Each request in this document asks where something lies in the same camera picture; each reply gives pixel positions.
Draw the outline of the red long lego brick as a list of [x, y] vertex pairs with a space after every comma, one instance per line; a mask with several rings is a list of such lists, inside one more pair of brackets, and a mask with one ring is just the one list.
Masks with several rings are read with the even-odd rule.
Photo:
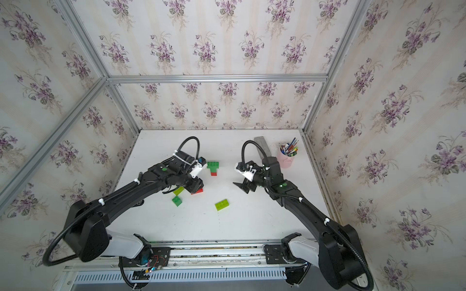
[[200, 194], [200, 193], [203, 193], [203, 188], [197, 190], [196, 192], [192, 193], [191, 195]]

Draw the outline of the lime long lego brick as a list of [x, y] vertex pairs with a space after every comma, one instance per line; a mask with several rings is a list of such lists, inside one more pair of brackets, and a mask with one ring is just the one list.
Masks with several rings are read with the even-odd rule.
[[174, 190], [173, 193], [175, 196], [178, 196], [184, 191], [184, 187], [179, 187], [178, 189]]
[[221, 211], [227, 207], [229, 207], [229, 201], [227, 199], [221, 200], [215, 203], [215, 207], [217, 211]]

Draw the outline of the green long lego brick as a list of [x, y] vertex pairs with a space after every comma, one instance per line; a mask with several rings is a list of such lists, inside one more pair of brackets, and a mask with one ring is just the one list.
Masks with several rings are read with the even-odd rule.
[[207, 165], [208, 165], [209, 170], [211, 170], [211, 168], [219, 168], [219, 162], [218, 161], [208, 161]]

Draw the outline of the lime long lego brick front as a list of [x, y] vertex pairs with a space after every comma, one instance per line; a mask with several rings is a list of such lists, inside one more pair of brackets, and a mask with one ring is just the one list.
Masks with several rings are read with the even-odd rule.
[[227, 199], [221, 200], [215, 203], [215, 207], [217, 211], [221, 211], [227, 207], [229, 207], [229, 201]]

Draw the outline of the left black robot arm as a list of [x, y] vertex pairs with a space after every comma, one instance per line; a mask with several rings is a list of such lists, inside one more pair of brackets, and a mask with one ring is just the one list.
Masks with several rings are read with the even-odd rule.
[[180, 187], [190, 193], [203, 188], [199, 173], [207, 166], [199, 154], [191, 156], [178, 148], [172, 157], [148, 168], [124, 187], [97, 200], [80, 200], [69, 209], [63, 230], [50, 242], [42, 263], [55, 266], [75, 258], [92, 261], [104, 254], [113, 240], [107, 227], [127, 210], [150, 195], [168, 194]]

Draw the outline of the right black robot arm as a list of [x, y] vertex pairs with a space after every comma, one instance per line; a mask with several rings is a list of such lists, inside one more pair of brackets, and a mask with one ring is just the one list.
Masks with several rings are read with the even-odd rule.
[[294, 233], [282, 240], [291, 260], [302, 259], [319, 268], [334, 289], [348, 285], [357, 291], [372, 291], [374, 278], [355, 228], [339, 224], [309, 202], [299, 188], [284, 178], [276, 157], [264, 155], [261, 165], [241, 160], [235, 166], [243, 177], [237, 187], [246, 194], [261, 187], [280, 206], [290, 211], [311, 232], [313, 239]]

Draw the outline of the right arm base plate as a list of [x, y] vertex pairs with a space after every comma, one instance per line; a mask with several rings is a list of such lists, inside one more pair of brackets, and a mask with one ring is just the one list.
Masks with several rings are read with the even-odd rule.
[[306, 261], [292, 257], [286, 253], [280, 244], [266, 244], [263, 246], [267, 265], [277, 264], [305, 264]]

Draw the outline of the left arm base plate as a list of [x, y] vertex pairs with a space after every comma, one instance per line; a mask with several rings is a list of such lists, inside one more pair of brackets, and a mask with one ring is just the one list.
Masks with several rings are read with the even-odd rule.
[[133, 259], [121, 257], [118, 266], [123, 268], [145, 267], [161, 269], [168, 265], [170, 254], [170, 247], [152, 247], [150, 250], [143, 249], [141, 254]]

